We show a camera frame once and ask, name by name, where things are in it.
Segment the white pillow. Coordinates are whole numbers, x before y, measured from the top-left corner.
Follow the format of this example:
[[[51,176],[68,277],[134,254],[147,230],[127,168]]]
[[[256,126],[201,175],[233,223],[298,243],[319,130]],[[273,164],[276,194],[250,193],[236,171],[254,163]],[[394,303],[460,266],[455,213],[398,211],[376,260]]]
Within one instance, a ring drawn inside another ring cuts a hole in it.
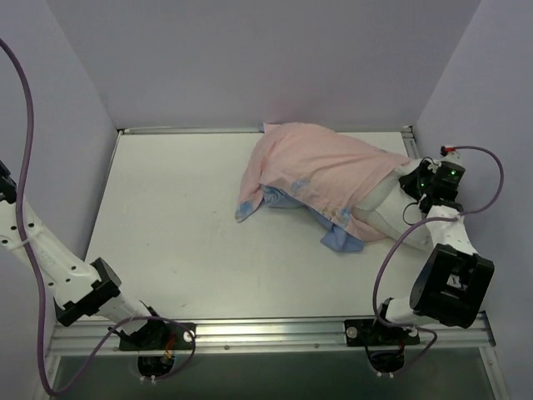
[[[422,220],[416,200],[400,187],[403,167],[395,168],[384,177],[353,209],[353,215],[379,233],[397,240],[402,233]]]

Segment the blue pink printed pillowcase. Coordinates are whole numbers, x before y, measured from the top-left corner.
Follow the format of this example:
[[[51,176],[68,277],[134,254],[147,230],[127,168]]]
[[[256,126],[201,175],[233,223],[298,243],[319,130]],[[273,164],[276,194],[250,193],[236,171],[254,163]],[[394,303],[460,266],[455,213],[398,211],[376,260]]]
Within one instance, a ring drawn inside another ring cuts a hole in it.
[[[352,209],[395,168],[407,165],[408,157],[316,124],[263,128],[242,176],[237,222],[261,206],[305,208],[326,229],[321,243],[339,253],[360,252],[386,237]]]

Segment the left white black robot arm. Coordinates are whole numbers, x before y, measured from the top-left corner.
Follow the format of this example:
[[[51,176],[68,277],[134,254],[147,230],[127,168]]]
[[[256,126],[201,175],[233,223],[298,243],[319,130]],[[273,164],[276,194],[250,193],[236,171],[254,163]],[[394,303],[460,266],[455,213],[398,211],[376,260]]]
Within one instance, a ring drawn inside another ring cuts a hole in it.
[[[156,316],[154,310],[122,293],[120,278],[102,258],[87,263],[68,250],[26,202],[26,237],[21,238],[16,195],[16,183],[2,165],[1,245],[26,265],[30,261],[24,245],[31,245],[43,284],[53,295],[57,320],[66,327],[85,316],[104,317],[114,323],[125,320],[122,331],[131,341],[140,341],[149,349],[161,348],[167,342],[168,329],[161,320],[147,319]]]

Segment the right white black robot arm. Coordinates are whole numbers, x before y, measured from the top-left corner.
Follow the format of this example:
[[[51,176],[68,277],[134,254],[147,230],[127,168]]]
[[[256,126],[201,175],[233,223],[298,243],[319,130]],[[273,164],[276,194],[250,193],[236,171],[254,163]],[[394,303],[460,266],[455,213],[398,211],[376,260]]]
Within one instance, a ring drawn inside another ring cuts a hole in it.
[[[378,343],[390,343],[400,328],[431,323],[469,328],[476,320],[495,266],[474,249],[464,224],[466,214],[456,201],[465,171],[458,153],[451,152],[438,161],[423,158],[400,178],[401,190],[415,199],[422,216],[400,239],[425,227],[432,251],[408,297],[372,304],[376,318],[369,325],[370,334]]]

